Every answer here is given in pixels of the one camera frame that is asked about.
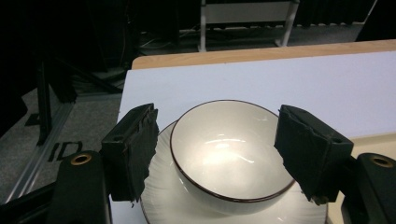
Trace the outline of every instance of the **gray carpet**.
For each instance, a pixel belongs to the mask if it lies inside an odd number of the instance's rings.
[[[360,24],[296,27],[291,33],[289,46],[353,42],[360,29]],[[274,39],[281,34],[280,28],[268,27],[215,29],[207,33],[207,49],[273,48]],[[143,34],[140,52],[142,55],[196,52],[198,41],[197,31],[181,33],[178,46],[155,35]],[[26,94],[23,100],[29,108],[28,114],[0,138],[0,203],[6,201],[37,150],[35,144],[38,140],[38,126],[24,126],[28,117],[38,111],[35,91]],[[52,97],[52,105],[54,106],[52,111],[56,113],[57,102],[54,97]],[[117,122],[119,108],[120,97],[107,99],[78,97],[59,135],[48,146],[32,189],[39,189],[55,181],[62,157],[75,152],[78,147],[82,147],[81,150],[99,150],[102,138]]]

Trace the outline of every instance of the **plate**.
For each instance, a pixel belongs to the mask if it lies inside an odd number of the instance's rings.
[[[141,198],[148,223],[325,223],[327,205],[317,206],[309,202],[297,183],[279,202],[251,215],[228,216],[200,205],[184,189],[175,170],[169,147],[174,126],[175,123],[172,123],[160,133],[156,154],[149,167],[149,176],[145,180],[146,187]]]

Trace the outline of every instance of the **ceramic bowl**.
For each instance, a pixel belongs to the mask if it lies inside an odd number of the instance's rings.
[[[216,101],[185,113],[171,152],[185,189],[202,205],[229,215],[261,211],[294,180],[274,148],[277,115],[258,105]]]

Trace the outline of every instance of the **white table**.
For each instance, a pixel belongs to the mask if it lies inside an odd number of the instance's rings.
[[[383,48],[381,43],[389,46]],[[314,47],[307,47],[315,57],[310,57],[308,52],[276,60],[260,57],[245,60],[249,54],[242,50],[240,62],[223,60],[222,63],[198,62],[190,63],[197,65],[131,70],[126,78],[119,120],[133,107],[147,103],[154,103],[159,109],[160,130],[191,107],[207,101],[248,101],[275,113],[282,104],[294,105],[351,138],[356,145],[354,156],[373,151],[396,159],[396,41],[375,45],[379,50],[373,50],[374,47],[362,50],[364,43],[317,47],[340,49],[340,54],[330,50],[328,54],[324,52],[324,56],[319,56]],[[279,50],[295,53],[297,49]],[[222,53],[224,59],[227,54],[234,57],[238,51]],[[260,53],[256,49],[251,51],[251,54]],[[221,54],[186,54],[184,59],[202,60],[216,55]],[[182,61],[182,56],[175,57]],[[142,64],[152,60],[155,66],[155,62],[161,64],[166,57],[172,56],[142,58]],[[112,204],[114,223],[146,223],[139,204],[133,209],[130,205]],[[329,217],[333,223],[342,223],[339,206],[340,202],[330,205]]]

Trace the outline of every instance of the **wooden table edge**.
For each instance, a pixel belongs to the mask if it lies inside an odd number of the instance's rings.
[[[136,58],[133,69],[303,58],[396,50],[396,39],[269,49],[238,49]]]

